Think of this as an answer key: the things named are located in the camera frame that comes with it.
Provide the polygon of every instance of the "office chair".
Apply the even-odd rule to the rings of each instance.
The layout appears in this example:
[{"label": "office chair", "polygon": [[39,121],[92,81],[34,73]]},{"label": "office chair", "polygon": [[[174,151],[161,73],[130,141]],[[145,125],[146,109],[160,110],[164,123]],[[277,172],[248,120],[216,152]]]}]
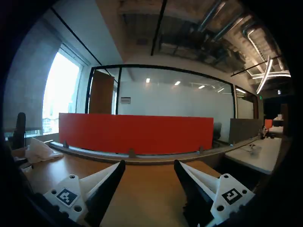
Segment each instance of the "office chair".
[{"label": "office chair", "polygon": [[213,132],[213,137],[212,137],[212,146],[213,147],[220,146],[220,144],[216,143],[216,140],[220,139],[220,137],[221,137],[221,128],[222,128],[222,123],[220,123],[220,122],[214,123],[214,132]]},{"label": "office chair", "polygon": [[25,143],[25,113],[20,112],[17,117],[16,128],[12,137],[8,140],[11,143],[11,149],[15,150],[18,148],[23,148]]}]

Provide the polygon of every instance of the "white desk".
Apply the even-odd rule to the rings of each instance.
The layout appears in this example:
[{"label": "white desk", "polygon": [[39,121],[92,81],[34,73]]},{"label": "white desk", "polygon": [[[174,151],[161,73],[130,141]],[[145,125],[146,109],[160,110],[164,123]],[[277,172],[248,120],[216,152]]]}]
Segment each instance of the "white desk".
[{"label": "white desk", "polygon": [[262,147],[262,150],[258,155],[251,155],[249,152],[242,149],[235,149],[225,153],[225,156],[259,172],[271,174],[276,165],[281,142],[281,138],[256,140],[252,143]]}]

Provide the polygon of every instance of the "roller shade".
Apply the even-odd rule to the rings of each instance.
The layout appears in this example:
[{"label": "roller shade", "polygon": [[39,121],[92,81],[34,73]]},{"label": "roller shade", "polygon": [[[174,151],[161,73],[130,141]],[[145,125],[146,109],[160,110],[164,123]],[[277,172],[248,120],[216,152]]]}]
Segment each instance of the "roller shade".
[{"label": "roller shade", "polygon": [[5,132],[14,130],[19,112],[26,114],[26,131],[42,129],[45,85],[60,45],[61,41],[42,21],[38,21],[25,36],[14,57],[5,85]]}]

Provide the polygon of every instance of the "desk divider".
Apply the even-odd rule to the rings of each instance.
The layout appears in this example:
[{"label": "desk divider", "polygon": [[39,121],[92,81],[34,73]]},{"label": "desk divider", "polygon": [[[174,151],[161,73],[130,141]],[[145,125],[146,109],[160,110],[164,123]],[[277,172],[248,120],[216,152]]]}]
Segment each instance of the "desk divider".
[{"label": "desk divider", "polygon": [[211,149],[213,118],[59,114],[59,140],[78,148],[127,154],[178,154]]}]

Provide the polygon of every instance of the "recessed light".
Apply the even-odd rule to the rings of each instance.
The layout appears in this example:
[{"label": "recessed light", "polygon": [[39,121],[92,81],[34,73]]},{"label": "recessed light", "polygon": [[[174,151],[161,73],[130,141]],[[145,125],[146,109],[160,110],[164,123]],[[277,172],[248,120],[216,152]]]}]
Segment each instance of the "recessed light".
[{"label": "recessed light", "polygon": [[245,91],[243,91],[243,90],[241,90],[241,89],[239,89],[239,88],[236,88],[236,90],[239,91],[239,92],[242,92],[243,94],[246,94]]}]

